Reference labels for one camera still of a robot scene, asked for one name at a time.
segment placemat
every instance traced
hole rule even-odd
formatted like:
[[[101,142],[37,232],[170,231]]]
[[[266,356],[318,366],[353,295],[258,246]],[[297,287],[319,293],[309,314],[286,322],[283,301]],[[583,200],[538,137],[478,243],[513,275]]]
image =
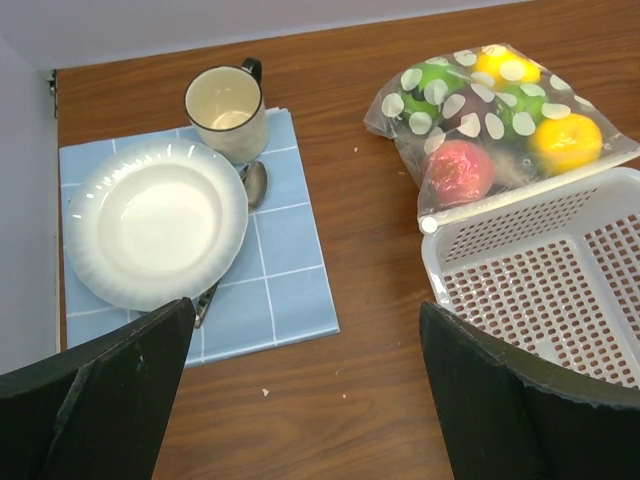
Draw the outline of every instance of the placemat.
[[[187,367],[340,331],[291,114],[273,109],[268,120],[269,144],[259,157],[269,175],[268,193],[250,215],[242,249],[193,333]],[[61,148],[63,218],[75,190],[114,152],[175,136],[198,140],[192,127],[184,127]],[[64,277],[69,348],[139,316],[93,295],[74,274],[66,251]]]

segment plastic basket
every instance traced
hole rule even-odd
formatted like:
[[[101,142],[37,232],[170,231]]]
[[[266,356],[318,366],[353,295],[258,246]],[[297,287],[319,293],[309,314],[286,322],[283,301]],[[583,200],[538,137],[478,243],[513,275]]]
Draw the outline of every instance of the plastic basket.
[[[640,385],[640,172],[614,168],[422,243],[438,303],[579,373]]]

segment mug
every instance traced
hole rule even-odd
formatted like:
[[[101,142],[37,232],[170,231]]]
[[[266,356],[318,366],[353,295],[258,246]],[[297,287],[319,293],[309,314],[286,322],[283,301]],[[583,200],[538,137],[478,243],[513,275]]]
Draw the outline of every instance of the mug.
[[[269,132],[262,94],[262,64],[221,65],[194,78],[185,93],[189,121],[202,141],[234,164],[255,159]]]

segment wooden table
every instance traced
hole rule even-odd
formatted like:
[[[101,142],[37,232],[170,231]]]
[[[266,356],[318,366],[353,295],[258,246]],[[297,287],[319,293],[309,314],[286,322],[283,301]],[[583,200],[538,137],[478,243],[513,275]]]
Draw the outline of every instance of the wooden table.
[[[186,125],[189,80],[249,55],[298,132],[342,332],[185,371],[156,477],[451,479],[418,340],[418,190],[364,114],[412,63],[504,41],[640,139],[638,12],[541,0],[61,71],[61,146]]]

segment spoon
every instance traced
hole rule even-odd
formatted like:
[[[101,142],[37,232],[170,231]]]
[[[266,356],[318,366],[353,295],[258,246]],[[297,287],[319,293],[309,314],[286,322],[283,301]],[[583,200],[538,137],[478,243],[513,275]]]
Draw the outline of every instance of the spoon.
[[[240,180],[244,185],[244,189],[247,191],[247,203],[249,207],[249,213],[253,213],[256,208],[260,206],[267,194],[267,169],[264,163],[254,160],[240,170]],[[214,283],[211,288],[206,290],[196,304],[196,321],[195,328],[200,328],[204,321],[204,316],[209,310],[213,295],[216,293],[220,280]]]
[[[254,160],[240,170],[240,180],[247,191],[249,213],[253,213],[262,204],[267,194],[267,169],[264,163]]]

